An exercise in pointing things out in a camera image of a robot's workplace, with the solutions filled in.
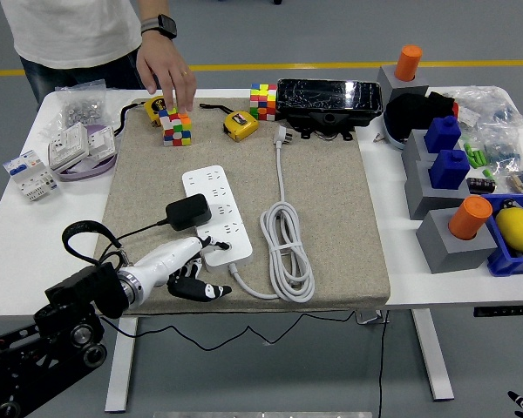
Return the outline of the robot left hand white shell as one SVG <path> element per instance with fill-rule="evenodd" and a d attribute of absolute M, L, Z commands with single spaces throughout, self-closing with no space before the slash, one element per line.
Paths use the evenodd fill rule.
<path fill-rule="evenodd" d="M 132 266 L 122 267 L 118 277 L 129 307 L 142 305 L 155 287 L 184 300 L 210 302 L 232 292 L 229 286 L 216 286 L 198 279 L 202 267 L 201 251 L 206 247 L 227 250 L 230 245 L 210 236 L 190 237 L 158 246 Z"/>

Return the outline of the person's left hand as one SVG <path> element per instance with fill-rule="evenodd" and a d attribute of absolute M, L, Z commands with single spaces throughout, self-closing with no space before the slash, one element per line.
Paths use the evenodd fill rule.
<path fill-rule="evenodd" d="M 172 40 L 156 30 L 146 31 L 136 67 L 150 95 L 162 90 L 167 108 L 176 106 L 180 113 L 194 108 L 196 78 Z"/>

